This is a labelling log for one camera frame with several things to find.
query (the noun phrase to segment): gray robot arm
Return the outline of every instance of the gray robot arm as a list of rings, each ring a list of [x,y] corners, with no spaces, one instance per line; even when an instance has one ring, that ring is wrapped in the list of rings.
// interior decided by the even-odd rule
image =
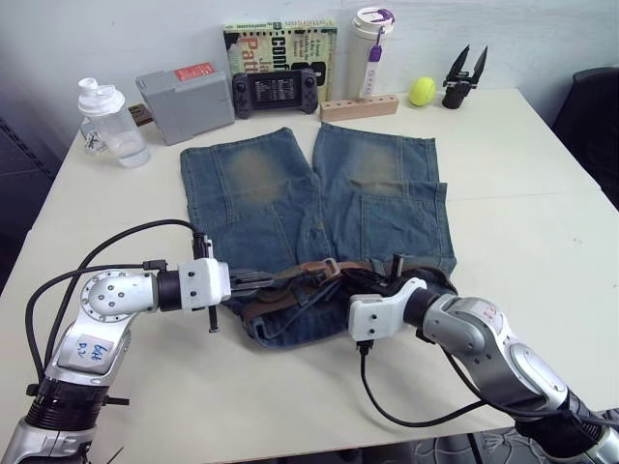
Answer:
[[[45,369],[28,415],[22,418],[2,464],[79,462],[95,436],[102,406],[131,339],[137,314],[196,309],[230,298],[227,265],[199,258],[178,271],[133,275],[108,270],[93,275],[80,293],[79,313]]]
[[[349,332],[355,340],[391,336],[403,324],[416,327],[418,337],[456,357],[480,396],[510,414],[516,429],[538,442],[551,462],[619,463],[617,431],[577,419],[595,415],[514,334],[495,304],[436,295],[418,278],[406,281],[391,297],[351,298]],[[556,411],[568,414],[545,415]]]

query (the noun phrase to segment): table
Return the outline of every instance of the table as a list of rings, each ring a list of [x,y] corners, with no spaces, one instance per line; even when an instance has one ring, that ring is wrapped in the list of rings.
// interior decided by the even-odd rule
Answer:
[[[437,100],[342,126],[436,137],[460,294],[494,301],[512,328],[592,409],[619,406],[619,216],[516,90],[476,91],[458,111]],[[153,158],[135,170],[88,158],[78,135],[5,291],[0,348],[5,353],[0,447],[29,407],[34,380],[23,309],[45,280],[73,269],[108,236],[156,218],[186,218],[179,154],[190,146],[240,140],[281,126],[293,129],[310,158],[317,115],[263,113],[172,147],[143,128]],[[191,259],[190,234],[165,227],[126,239],[97,263]],[[61,298],[38,305],[40,346]],[[74,297],[68,321],[76,314]],[[272,351],[259,347],[225,308],[221,331],[208,334],[206,312],[141,315],[110,394],[131,407],[105,407],[91,451],[106,462],[230,462],[392,443],[507,426],[489,408],[427,429],[380,417],[359,379],[359,355],[345,335]],[[368,380],[388,410],[424,420],[475,398],[440,350],[412,330],[376,343]]]

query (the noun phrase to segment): gray box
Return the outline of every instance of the gray box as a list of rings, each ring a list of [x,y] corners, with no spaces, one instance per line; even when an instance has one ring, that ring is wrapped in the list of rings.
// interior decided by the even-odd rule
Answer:
[[[234,122],[224,72],[183,80],[178,71],[182,70],[153,72],[135,80],[167,145]]]

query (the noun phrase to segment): denim shorts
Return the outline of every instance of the denim shorts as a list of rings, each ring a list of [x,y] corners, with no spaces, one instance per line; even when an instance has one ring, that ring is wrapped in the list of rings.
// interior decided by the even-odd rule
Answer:
[[[313,169],[288,128],[189,148],[181,173],[190,220],[231,269],[276,273],[338,261],[456,265],[433,139],[322,124]],[[239,305],[232,304],[238,310]],[[260,344],[290,346],[346,330],[347,301],[293,306],[255,318]]]

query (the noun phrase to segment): red label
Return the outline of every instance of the red label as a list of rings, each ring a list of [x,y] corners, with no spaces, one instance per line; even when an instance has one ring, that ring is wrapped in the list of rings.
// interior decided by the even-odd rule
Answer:
[[[190,80],[195,77],[200,77],[202,75],[211,74],[214,72],[215,69],[210,63],[201,63],[199,65],[181,68],[180,70],[176,70],[174,73],[178,77],[178,80]]]

